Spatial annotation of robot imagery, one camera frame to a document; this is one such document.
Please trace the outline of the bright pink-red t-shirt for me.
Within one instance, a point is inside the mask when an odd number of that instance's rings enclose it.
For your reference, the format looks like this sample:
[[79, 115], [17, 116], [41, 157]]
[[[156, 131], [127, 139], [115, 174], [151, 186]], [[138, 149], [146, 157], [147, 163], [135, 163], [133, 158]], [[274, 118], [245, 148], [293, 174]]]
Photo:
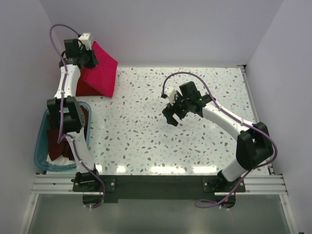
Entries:
[[84, 68], [81, 78], [87, 85], [87, 89], [92, 88], [97, 94], [89, 93], [87, 96], [103, 95], [112, 98], [115, 90], [118, 61], [102, 49], [96, 41], [93, 43], [93, 49], [98, 65], [95, 68]]

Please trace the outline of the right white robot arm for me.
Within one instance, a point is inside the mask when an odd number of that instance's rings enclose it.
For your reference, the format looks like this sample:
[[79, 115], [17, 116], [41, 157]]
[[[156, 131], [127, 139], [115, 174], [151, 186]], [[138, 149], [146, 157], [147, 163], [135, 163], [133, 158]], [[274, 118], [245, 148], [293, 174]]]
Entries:
[[168, 124], [177, 126], [174, 115], [183, 119], [191, 112], [218, 125], [236, 141], [235, 159], [218, 173], [217, 186], [220, 190], [229, 191], [236, 179], [255, 169], [273, 154], [273, 146], [264, 123], [254, 124], [239, 118], [220, 106], [209, 94], [201, 95], [192, 81], [179, 88], [177, 91], [167, 87], [161, 95], [169, 100], [162, 111]]

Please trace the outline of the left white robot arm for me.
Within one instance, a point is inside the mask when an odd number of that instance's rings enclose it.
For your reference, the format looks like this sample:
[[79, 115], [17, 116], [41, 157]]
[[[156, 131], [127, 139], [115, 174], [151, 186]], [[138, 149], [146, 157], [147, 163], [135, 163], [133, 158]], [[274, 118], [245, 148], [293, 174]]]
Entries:
[[47, 107], [59, 134], [57, 143], [66, 140], [76, 163], [78, 181], [84, 179], [84, 186], [89, 191], [96, 191], [101, 186], [97, 176], [94, 158], [90, 155], [84, 136], [85, 116], [76, 100], [78, 80], [83, 68], [98, 65], [92, 42], [84, 34], [77, 39], [64, 41], [65, 51], [59, 53], [60, 81], [56, 94], [47, 100]]

